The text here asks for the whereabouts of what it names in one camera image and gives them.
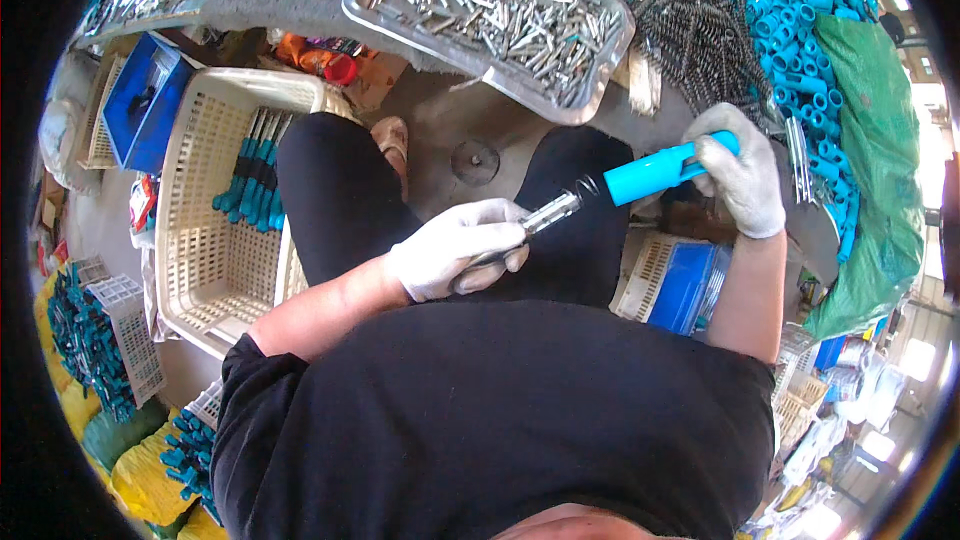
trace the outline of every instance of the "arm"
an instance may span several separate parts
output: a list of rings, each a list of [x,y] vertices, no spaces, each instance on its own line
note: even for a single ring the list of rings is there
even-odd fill
[[[784,323],[786,232],[740,234],[706,330],[706,343],[773,364]]]
[[[709,136],[724,129],[737,138],[736,156]],[[693,179],[697,188],[723,198],[740,231],[706,341],[773,364],[784,320],[786,212],[770,140],[727,103],[698,116],[683,139],[708,173]]]
[[[266,357],[292,353],[306,362],[337,345],[373,316],[416,302],[469,294],[517,271],[529,254],[527,211],[502,198],[458,205],[440,213],[390,252],[340,277],[308,288],[257,319],[249,336]],[[475,255],[507,251],[503,262],[460,275]]]
[[[387,274],[385,261],[386,256],[372,258],[297,294],[257,319],[250,337],[265,357],[293,353],[313,361],[365,319],[410,304],[401,281]]]

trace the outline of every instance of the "hand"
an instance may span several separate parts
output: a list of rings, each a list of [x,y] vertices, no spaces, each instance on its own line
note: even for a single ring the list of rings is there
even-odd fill
[[[736,136],[738,156],[709,135],[720,130]],[[736,229],[758,240],[784,229],[777,157],[770,140],[737,107],[729,102],[713,105],[694,119],[682,140],[694,144],[697,160],[708,173],[693,178],[697,190],[705,197],[723,198]]]
[[[517,221],[529,214],[506,198],[451,207],[394,244],[387,253],[386,270],[417,303],[482,291],[504,271],[520,270],[527,260],[530,247],[523,244],[526,232]],[[503,261],[460,275],[472,257],[512,248]]]

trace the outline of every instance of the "foot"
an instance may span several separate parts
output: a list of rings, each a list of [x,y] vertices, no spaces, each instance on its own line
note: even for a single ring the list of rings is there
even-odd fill
[[[369,130],[387,163],[400,178],[400,196],[407,201],[407,124],[398,116],[380,119]]]

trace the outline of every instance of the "metal tray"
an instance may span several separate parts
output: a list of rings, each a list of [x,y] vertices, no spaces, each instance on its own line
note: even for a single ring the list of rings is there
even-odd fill
[[[627,52],[636,29],[634,16],[623,0],[599,0],[611,12],[618,12],[623,24],[619,33],[607,38],[604,45],[600,46],[600,52],[594,58],[593,66],[586,74],[579,94],[569,107],[564,108],[553,104],[543,94],[542,89],[534,85],[533,78],[522,66],[498,61],[491,55],[468,50],[440,36],[421,32],[397,19],[385,17],[378,11],[367,8],[371,1],[342,0],[343,12],[362,26],[377,30],[481,78],[534,113],[563,126],[580,126],[596,115],[600,100],[607,89],[607,82]],[[405,0],[383,0],[383,3],[409,15],[414,13],[413,7]]]

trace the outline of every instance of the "blue plastic box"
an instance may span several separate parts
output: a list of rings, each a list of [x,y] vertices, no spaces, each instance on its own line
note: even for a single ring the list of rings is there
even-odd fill
[[[121,170],[160,174],[174,119],[194,68],[180,52],[143,34],[103,105]]]
[[[690,336],[714,271],[717,246],[680,242],[673,247],[663,283],[647,323]]]

